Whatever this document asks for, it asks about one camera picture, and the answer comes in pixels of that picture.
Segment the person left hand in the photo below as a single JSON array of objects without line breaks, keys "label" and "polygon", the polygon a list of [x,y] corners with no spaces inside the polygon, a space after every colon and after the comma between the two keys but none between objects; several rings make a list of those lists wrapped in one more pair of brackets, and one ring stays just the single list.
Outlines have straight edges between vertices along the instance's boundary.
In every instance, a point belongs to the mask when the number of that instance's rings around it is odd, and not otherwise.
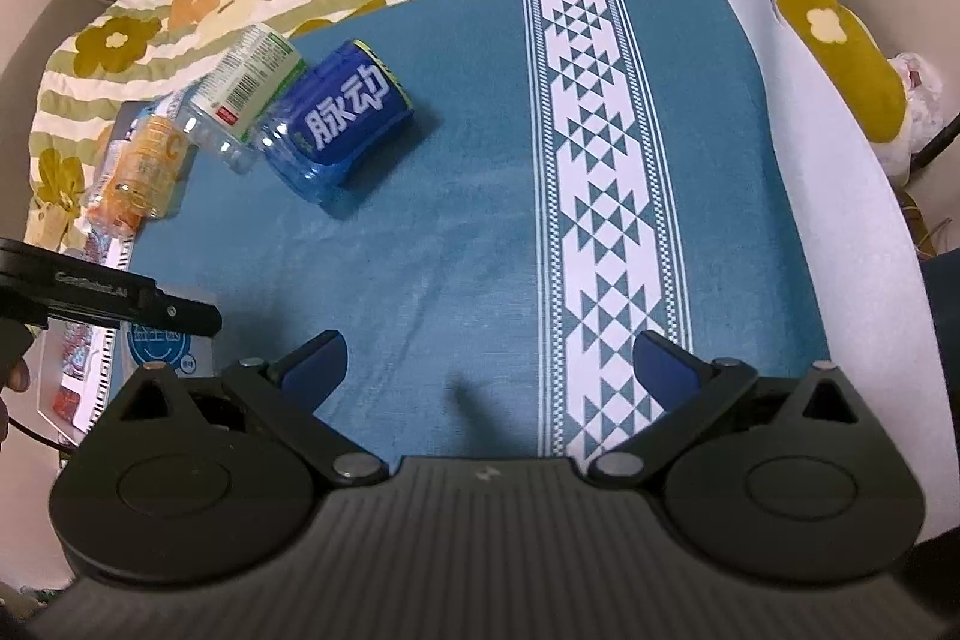
[{"label": "person left hand", "polygon": [[[0,381],[3,392],[25,393],[29,388],[29,369],[25,359],[11,367],[8,375]],[[0,399],[0,445],[5,443],[10,432],[10,411],[4,399]]]}]

